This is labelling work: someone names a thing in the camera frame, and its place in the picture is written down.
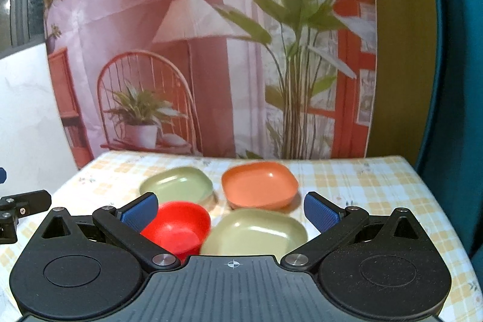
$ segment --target wire chair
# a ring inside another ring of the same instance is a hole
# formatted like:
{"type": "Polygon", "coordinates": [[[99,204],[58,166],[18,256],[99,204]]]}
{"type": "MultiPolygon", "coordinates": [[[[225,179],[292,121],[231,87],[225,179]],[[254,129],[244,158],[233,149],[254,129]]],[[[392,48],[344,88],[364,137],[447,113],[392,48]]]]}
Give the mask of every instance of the wire chair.
{"type": "Polygon", "coordinates": [[[107,141],[107,144],[101,145],[102,148],[201,155],[200,123],[193,96],[180,70],[163,56],[143,50],[128,51],[115,56],[99,74],[97,96],[107,141]],[[116,116],[105,113],[117,107],[114,92],[127,92],[126,82],[136,89],[152,91],[159,98],[171,102],[174,110],[187,116],[172,118],[172,124],[163,124],[154,149],[130,144],[126,140],[125,125],[116,116]],[[163,146],[162,136],[166,133],[180,136],[187,143],[183,146],[163,146]]]}

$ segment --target lamp shade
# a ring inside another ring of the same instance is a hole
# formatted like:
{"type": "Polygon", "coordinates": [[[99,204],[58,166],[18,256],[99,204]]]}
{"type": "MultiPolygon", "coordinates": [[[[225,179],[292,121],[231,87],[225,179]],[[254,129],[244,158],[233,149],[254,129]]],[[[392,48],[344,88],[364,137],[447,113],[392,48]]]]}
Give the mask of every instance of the lamp shade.
{"type": "Polygon", "coordinates": [[[173,0],[153,43],[233,35],[230,24],[205,0],[173,0]]]}

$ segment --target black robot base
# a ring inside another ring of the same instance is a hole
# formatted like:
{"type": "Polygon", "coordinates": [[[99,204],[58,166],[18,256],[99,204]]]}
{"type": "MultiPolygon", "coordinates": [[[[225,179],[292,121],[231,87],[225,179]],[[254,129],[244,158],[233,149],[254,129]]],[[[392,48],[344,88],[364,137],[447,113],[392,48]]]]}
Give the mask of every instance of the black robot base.
{"type": "Polygon", "coordinates": [[[436,322],[450,291],[444,261],[407,208],[370,216],[308,193],[304,212],[321,234],[280,263],[191,256],[183,265],[139,234],[157,208],[147,193],[92,216],[52,209],[11,271],[21,320],[436,322]]]}

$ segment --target green bowl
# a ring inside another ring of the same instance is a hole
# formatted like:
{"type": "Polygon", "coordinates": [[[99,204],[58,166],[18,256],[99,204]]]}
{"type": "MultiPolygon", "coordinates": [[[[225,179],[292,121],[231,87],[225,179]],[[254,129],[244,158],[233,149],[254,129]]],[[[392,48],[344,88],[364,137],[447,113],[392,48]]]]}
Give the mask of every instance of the green bowl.
{"type": "Polygon", "coordinates": [[[146,179],[139,194],[152,192],[159,204],[170,201],[189,201],[211,210],[216,205],[213,183],[205,173],[194,167],[169,169],[146,179]]]}
{"type": "Polygon", "coordinates": [[[221,219],[201,247],[202,255],[274,255],[277,261],[307,242],[304,226],[282,213],[234,210],[221,219]]]}

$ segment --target red bowl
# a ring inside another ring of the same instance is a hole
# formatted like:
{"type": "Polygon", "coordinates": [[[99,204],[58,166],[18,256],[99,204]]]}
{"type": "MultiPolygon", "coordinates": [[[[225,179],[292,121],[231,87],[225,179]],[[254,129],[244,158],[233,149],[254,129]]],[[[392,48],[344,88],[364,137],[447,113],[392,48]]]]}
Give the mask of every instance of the red bowl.
{"type": "Polygon", "coordinates": [[[186,201],[167,202],[141,232],[158,246],[184,261],[198,255],[211,228],[209,213],[202,206],[186,201]]]}

